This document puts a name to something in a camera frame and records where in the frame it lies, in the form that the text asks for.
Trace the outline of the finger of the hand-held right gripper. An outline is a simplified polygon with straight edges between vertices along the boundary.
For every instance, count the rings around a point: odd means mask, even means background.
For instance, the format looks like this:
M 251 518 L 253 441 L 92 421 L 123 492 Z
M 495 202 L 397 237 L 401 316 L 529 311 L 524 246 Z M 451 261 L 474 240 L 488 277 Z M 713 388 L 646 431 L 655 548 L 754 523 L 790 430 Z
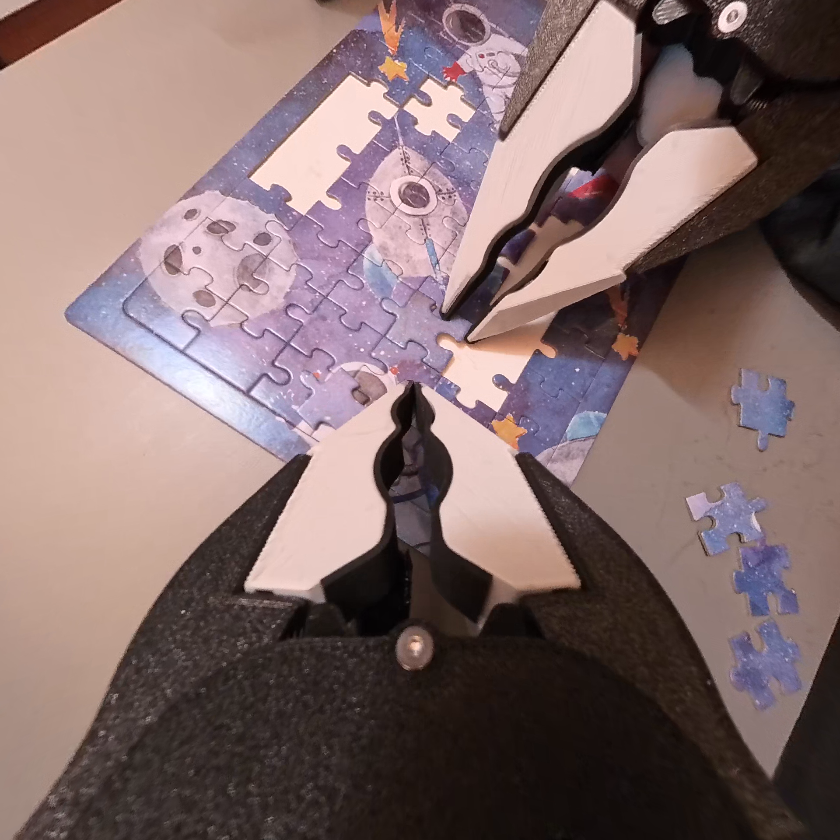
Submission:
M 635 161 L 604 214 L 558 245 L 540 273 L 494 305 L 467 341 L 516 329 L 620 282 L 637 258 L 757 163 L 752 147 L 730 124 L 668 132 Z
M 584 18 L 530 104 L 491 154 L 449 274 L 442 315 L 450 317 L 490 268 L 493 247 L 529 225 L 552 169 L 607 129 L 627 107 L 641 72 L 642 37 L 611 2 Z

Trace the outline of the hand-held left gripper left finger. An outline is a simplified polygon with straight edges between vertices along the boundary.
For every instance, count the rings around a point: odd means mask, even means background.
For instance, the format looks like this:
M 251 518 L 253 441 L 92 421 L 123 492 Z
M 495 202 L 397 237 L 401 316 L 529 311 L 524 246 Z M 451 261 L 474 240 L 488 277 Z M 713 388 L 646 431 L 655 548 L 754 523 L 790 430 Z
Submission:
M 413 409 L 413 385 L 390 391 L 301 458 L 247 593 L 332 604 L 363 634 L 408 618 L 411 564 L 398 547 L 390 488 L 403 472 Z

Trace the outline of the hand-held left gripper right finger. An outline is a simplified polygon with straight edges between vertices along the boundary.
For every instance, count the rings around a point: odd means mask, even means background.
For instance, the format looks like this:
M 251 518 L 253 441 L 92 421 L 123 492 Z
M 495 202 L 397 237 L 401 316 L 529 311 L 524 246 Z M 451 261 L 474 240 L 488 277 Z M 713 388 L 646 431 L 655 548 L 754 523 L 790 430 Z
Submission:
M 415 385 L 423 465 L 434 490 L 429 560 L 438 592 L 471 622 L 524 595 L 581 580 L 512 450 Z

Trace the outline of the blue jigsaw puzzle piece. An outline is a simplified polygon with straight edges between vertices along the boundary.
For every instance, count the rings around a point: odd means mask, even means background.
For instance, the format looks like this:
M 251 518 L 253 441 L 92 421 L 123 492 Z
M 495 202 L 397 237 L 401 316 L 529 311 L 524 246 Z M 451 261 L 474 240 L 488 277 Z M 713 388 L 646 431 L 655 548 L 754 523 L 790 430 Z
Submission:
M 360 384 L 353 374 L 344 369 L 334 371 L 324 381 L 310 371 L 302 371 L 300 380 L 311 393 L 299 406 L 298 412 L 312 429 L 322 424 L 340 427 L 364 410 L 365 403 L 353 397 Z
M 756 709 L 765 711 L 776 702 L 771 681 L 775 680 L 784 695 L 802 689 L 797 670 L 801 652 L 792 639 L 782 634 L 774 620 L 761 623 L 758 633 L 763 644 L 761 649 L 753 645 L 750 633 L 741 633 L 728 640 L 734 659 L 730 681 L 737 691 L 749 694 Z
M 699 539 L 708 556 L 728 550 L 728 537 L 737 534 L 742 543 L 764 539 L 757 514 L 768 507 L 767 500 L 756 497 L 748 499 L 738 482 L 720 487 L 721 499 L 710 501 L 701 492 L 686 498 L 690 516 L 695 522 L 710 518 L 712 528 L 699 532 Z
M 739 559 L 741 568 L 733 573 L 733 586 L 736 593 L 747 596 L 752 616 L 770 614 L 770 596 L 775 598 L 777 613 L 799 612 L 797 594 L 784 582 L 784 572 L 791 567 L 786 546 L 761 541 L 740 548 Z
M 740 407 L 739 425 L 757 432 L 761 452 L 768 448 L 770 436 L 786 435 L 795 409 L 786 395 L 784 379 L 744 368 L 739 371 L 739 383 L 731 388 L 731 402 Z

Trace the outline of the space jigsaw puzzle board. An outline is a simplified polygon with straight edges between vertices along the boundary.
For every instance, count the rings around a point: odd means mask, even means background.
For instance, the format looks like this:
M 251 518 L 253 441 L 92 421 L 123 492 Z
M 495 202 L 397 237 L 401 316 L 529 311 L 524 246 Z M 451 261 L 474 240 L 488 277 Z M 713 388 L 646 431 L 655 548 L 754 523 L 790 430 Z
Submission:
M 543 2 L 379 2 L 66 311 L 258 445 L 334 428 L 298 412 L 355 376 L 404 381 L 570 484 L 680 263 L 482 344 L 443 321 L 466 229 Z

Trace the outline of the beige desk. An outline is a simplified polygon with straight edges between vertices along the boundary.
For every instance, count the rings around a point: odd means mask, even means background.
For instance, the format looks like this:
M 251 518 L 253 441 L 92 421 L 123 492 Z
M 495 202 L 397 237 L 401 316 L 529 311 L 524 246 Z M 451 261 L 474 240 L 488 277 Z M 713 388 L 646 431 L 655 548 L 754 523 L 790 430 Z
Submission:
M 87 734 L 173 574 L 280 462 L 65 309 L 375 2 L 122 2 L 2 71 L 2 838 Z M 784 437 L 739 425 L 741 368 L 786 381 Z M 696 252 L 574 483 L 686 610 L 773 770 L 802 695 L 728 681 L 750 623 L 685 498 L 740 481 L 791 553 L 780 619 L 808 686 L 838 613 L 838 330 L 751 229 Z

